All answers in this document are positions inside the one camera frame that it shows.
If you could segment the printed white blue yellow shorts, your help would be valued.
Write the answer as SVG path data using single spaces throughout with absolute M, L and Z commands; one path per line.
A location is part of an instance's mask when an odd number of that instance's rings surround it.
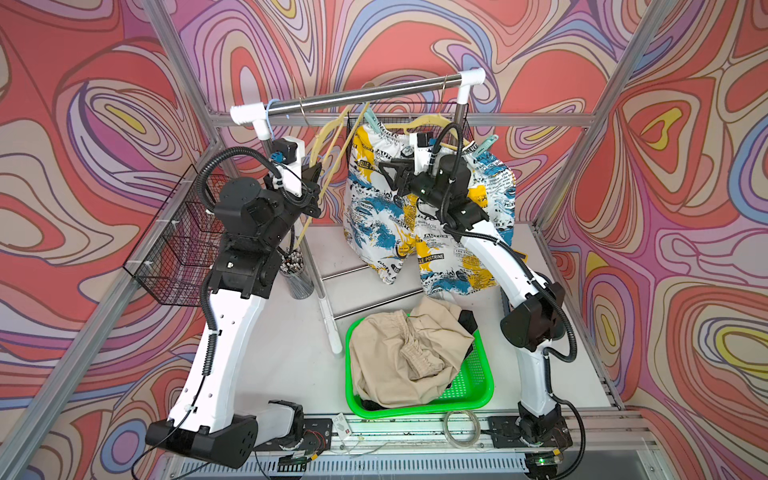
M 352 140 L 343 227 L 347 243 L 360 259 L 392 285 L 406 258 L 415 255 L 427 295 L 441 291 L 469 295 L 495 286 L 482 262 L 443 231 L 434 208 L 416 195 L 399 196 L 387 182 L 380 164 L 412 157 L 409 137 L 364 122 Z M 462 152 L 470 173 L 468 196 L 511 244 L 515 175 L 491 152 L 477 150 L 470 144 L 469 151 Z

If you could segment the yellow hanger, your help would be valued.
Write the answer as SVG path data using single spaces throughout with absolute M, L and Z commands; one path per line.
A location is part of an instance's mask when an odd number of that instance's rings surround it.
M 456 106 L 452 118 L 447 118 L 439 114 L 425 114 L 412 120 L 401 127 L 401 130 L 406 133 L 415 133 L 418 129 L 425 127 L 440 127 L 444 129 L 451 123 L 455 123 L 458 126 L 458 133 L 454 133 L 456 138 L 462 136 L 460 140 L 461 146 L 468 146 L 472 143 L 472 140 L 466 136 L 465 120 L 468 112 L 468 103 L 472 86 L 460 86 L 456 98 Z
M 344 143 L 334 152 L 342 132 L 345 129 L 346 121 L 353 111 L 351 105 L 345 107 L 335 118 L 326 123 L 316 134 L 314 143 L 309 154 L 309 166 L 320 166 L 321 177 L 320 193 L 318 205 L 323 207 L 323 202 L 329 190 L 333 177 L 340 170 L 341 155 L 350 144 L 352 134 L 349 133 L 344 139 Z

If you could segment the yellow hanger front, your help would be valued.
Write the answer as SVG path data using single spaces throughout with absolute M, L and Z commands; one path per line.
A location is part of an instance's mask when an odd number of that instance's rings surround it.
M 472 86 L 460 86 L 456 98 L 456 106 L 452 118 L 447 118 L 439 114 L 425 114 L 412 120 L 401 127 L 401 130 L 406 133 L 415 133 L 418 129 L 425 127 L 440 127 L 444 129 L 451 123 L 455 123 L 458 126 L 458 133 L 454 133 L 456 138 L 462 136 L 460 140 L 461 146 L 468 146 L 472 143 L 472 140 L 466 136 L 465 120 L 468 112 L 468 103 Z

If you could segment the green clothespin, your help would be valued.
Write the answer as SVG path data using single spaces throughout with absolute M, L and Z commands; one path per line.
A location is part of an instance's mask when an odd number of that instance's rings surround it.
M 363 118 L 372 132 L 380 137 L 385 135 L 386 128 L 382 125 L 381 121 L 369 107 L 365 108 L 365 111 L 363 112 Z
M 496 134 L 488 136 L 479 144 L 475 144 L 475 148 L 472 150 L 472 153 L 476 156 L 482 155 L 483 153 L 487 152 L 498 141 L 498 139 L 499 136 Z

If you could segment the beige shorts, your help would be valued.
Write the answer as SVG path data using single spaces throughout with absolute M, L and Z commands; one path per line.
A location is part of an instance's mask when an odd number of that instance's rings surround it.
M 356 393 L 385 409 L 439 398 L 473 345 L 474 337 L 456 323 L 462 310 L 425 297 L 409 312 L 380 312 L 363 319 L 347 346 Z

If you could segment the black shorts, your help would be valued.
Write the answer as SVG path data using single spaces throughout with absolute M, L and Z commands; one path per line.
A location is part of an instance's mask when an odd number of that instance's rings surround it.
M 478 329 L 474 313 L 470 310 L 462 310 L 460 312 L 458 323 L 470 336 L 473 336 Z

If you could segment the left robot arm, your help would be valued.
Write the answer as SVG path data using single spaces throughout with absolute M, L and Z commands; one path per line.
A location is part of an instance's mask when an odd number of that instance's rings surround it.
M 239 468 L 266 442 L 301 439 L 303 411 L 295 403 L 270 400 L 254 414 L 234 409 L 244 349 L 283 262 L 281 244 L 300 216 L 320 214 L 320 168 L 302 168 L 304 141 L 283 137 L 272 146 L 267 155 L 227 148 L 195 180 L 223 232 L 199 285 L 205 329 L 193 365 L 168 417 L 147 428 L 149 447 Z

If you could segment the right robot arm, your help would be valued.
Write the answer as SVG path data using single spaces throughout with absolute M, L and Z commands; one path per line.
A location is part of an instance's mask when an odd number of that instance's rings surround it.
M 504 338 L 516 349 L 522 382 L 515 424 L 501 427 L 494 418 L 492 436 L 537 447 L 568 448 L 572 439 L 562 410 L 576 408 L 553 390 L 550 360 L 572 363 L 578 354 L 573 326 L 562 308 L 564 290 L 532 271 L 504 240 L 484 207 L 470 197 L 471 176 L 482 165 L 477 151 L 452 152 L 441 137 L 418 134 L 413 153 L 378 162 L 377 169 L 400 197 L 413 195 L 431 207 L 441 230 L 469 250 L 504 292 L 508 313 L 500 321 Z

